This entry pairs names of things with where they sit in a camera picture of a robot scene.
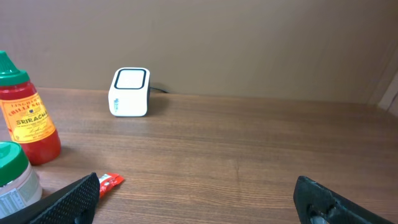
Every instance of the green bottle cap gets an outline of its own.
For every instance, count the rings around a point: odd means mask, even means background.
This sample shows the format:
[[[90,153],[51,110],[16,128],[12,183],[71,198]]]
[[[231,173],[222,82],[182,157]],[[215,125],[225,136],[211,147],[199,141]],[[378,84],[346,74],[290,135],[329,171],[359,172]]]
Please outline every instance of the green bottle cap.
[[[29,81],[25,70],[18,70],[7,53],[0,50],[0,86],[18,85]]]
[[[16,142],[0,142],[0,187],[18,178],[29,165],[24,151]]]

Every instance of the jar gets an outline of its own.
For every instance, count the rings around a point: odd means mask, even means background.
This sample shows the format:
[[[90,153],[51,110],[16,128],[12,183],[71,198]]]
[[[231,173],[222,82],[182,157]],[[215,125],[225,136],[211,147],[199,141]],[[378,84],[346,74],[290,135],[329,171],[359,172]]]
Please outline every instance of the jar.
[[[0,218],[40,200],[42,187],[16,142],[0,142]]]

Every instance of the small white appliance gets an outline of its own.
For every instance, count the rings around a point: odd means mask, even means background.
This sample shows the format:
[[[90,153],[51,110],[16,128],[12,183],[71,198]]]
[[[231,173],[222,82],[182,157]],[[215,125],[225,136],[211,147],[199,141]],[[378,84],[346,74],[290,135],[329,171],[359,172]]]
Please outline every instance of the small white appliance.
[[[149,101],[149,70],[120,68],[108,93],[109,110],[115,116],[145,116]]]

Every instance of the red wrapper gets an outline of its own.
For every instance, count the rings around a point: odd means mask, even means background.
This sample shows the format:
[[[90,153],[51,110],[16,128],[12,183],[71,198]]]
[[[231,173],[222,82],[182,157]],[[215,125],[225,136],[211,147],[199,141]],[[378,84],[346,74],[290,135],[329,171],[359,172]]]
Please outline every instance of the red wrapper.
[[[114,186],[124,181],[124,178],[119,174],[107,173],[99,178],[99,197],[110,191]]]

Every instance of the red sauce bottle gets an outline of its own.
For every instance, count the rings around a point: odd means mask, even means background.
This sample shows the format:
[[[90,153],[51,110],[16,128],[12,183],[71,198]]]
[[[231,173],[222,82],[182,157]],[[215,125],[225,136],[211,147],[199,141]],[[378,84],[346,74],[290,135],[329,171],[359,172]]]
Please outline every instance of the red sauce bottle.
[[[0,51],[0,107],[11,139],[18,142],[32,165],[55,159],[61,142],[43,101],[24,70]]]

